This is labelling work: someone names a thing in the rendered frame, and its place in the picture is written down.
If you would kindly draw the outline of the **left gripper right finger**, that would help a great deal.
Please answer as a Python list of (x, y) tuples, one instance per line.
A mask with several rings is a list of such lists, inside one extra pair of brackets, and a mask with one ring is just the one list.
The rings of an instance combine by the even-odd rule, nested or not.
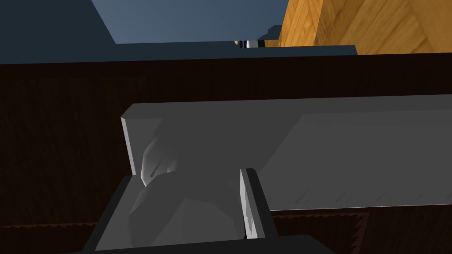
[(247, 239), (278, 237), (257, 172), (240, 170), (240, 198)]

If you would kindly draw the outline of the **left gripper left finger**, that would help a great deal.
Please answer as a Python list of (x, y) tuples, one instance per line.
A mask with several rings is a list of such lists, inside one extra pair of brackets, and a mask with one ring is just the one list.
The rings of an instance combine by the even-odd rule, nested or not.
[(144, 184), (139, 176), (126, 176), (95, 226), (82, 252), (132, 248), (128, 216)]

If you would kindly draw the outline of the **grey bar handle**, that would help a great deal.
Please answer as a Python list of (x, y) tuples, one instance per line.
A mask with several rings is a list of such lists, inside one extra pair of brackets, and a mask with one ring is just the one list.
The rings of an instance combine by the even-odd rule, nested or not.
[(452, 204), (452, 94), (137, 103), (121, 122), (145, 184), (253, 168), (272, 210)]

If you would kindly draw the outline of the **light wooden cabinet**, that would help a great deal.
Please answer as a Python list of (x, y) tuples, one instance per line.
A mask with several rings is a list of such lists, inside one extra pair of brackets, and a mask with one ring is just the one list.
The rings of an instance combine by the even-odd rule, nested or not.
[(359, 55), (452, 52), (452, 0), (289, 0), (267, 47), (354, 45)]

